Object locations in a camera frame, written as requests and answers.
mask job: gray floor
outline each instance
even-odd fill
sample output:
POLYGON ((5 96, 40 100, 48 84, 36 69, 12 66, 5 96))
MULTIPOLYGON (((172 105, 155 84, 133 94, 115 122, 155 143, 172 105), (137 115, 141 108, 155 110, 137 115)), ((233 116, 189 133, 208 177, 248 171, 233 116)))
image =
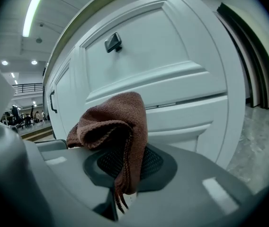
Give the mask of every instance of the gray floor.
POLYGON ((246 107, 241 138, 227 170, 253 193, 269 185, 269 110, 246 107))
POLYGON ((31 133, 33 131, 47 128, 49 126, 51 126, 50 121, 43 121, 40 123, 35 123, 34 125, 29 126, 29 127, 23 127, 23 129, 19 128, 18 133, 19 133, 19 135, 24 135, 24 134, 31 133))

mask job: towel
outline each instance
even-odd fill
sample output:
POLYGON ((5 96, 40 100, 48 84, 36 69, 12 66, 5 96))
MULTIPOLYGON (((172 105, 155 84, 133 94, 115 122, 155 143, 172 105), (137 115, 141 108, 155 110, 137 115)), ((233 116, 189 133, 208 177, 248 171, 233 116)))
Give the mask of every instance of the towel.
POLYGON ((140 181, 146 143, 146 111, 135 92, 116 95, 88 109, 67 136, 69 148, 124 146, 123 168, 115 179, 115 201, 121 212, 121 202, 128 208, 123 193, 135 193, 140 181))

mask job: white panel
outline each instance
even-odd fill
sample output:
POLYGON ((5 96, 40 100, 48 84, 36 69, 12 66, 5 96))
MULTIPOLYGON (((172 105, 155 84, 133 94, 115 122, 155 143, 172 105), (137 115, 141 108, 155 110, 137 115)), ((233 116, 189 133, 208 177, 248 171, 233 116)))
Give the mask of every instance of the white panel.
POLYGON ((209 72, 198 72, 167 80, 160 80, 158 82, 146 83, 139 87, 128 88, 125 91, 118 91, 100 99, 87 102, 85 110, 106 101, 115 94, 126 91, 139 93, 144 101, 145 107, 190 100, 225 92, 225 88, 222 87, 222 85, 218 85, 215 79, 216 78, 209 72))
POLYGON ((86 48, 91 91, 137 73, 187 60, 186 49, 162 9, 120 23, 86 48), (122 50, 107 53, 104 42, 115 32, 121 37, 122 50))
POLYGON ((67 68, 66 72, 62 75, 61 79, 56 85, 57 100, 60 111, 60 116, 62 124, 65 130, 66 135, 72 129, 74 124, 70 125, 70 114, 72 108, 72 99, 71 99, 71 87, 70 87, 70 70, 67 68))
POLYGON ((224 139, 227 108, 227 96, 220 96, 147 110, 148 139, 196 151, 216 161, 224 139))
POLYGON ((203 66, 216 76, 218 83, 226 86, 219 52, 208 28, 194 10, 182 0, 167 0, 162 8, 182 38, 189 59, 203 66))
POLYGON ((161 83, 164 80, 166 80, 167 84, 170 85, 171 84, 170 79, 174 79, 175 77, 182 77, 182 76, 186 76, 190 74, 196 74, 200 72, 205 72, 203 67, 201 67, 200 65, 192 61, 186 61, 186 62, 176 63, 172 65, 167 65, 164 67, 150 70, 148 72, 139 73, 132 77, 128 77, 124 80, 117 81, 115 83, 112 83, 111 85, 108 85, 106 87, 100 88, 99 90, 91 92, 86 102, 90 102, 90 101, 102 98, 104 96, 113 95, 115 93, 129 90, 132 88, 142 87, 148 84, 156 84, 159 82, 161 83))

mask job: drawer handle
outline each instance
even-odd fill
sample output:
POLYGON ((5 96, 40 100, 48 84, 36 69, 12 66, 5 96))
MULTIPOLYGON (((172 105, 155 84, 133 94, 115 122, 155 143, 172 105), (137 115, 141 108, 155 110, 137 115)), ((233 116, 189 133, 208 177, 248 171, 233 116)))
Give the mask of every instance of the drawer handle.
POLYGON ((51 110, 54 111, 56 114, 58 113, 58 111, 56 109, 54 109, 53 107, 53 100, 51 98, 51 96, 54 94, 54 90, 51 92, 50 96, 49 96, 49 99, 50 99, 50 107, 51 107, 51 110))
POLYGON ((117 32, 114 33, 111 37, 109 37, 105 41, 105 48, 106 48, 107 53, 113 51, 114 49, 116 49, 116 52, 120 51, 122 49, 121 43, 122 43, 122 40, 119 34, 117 32))

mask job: ceiling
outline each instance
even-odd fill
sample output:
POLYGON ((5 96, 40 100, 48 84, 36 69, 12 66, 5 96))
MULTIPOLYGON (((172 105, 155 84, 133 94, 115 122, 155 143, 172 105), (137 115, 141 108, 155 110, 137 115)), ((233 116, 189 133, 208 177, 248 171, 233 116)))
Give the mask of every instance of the ceiling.
POLYGON ((45 64, 61 32, 90 0, 41 0, 30 35, 23 37, 30 1, 5 0, 0 9, 0 70, 3 73, 38 72, 42 78, 45 64), (38 38, 42 39, 40 44, 36 42, 38 38), (38 64, 32 65, 32 60, 38 61, 38 64))

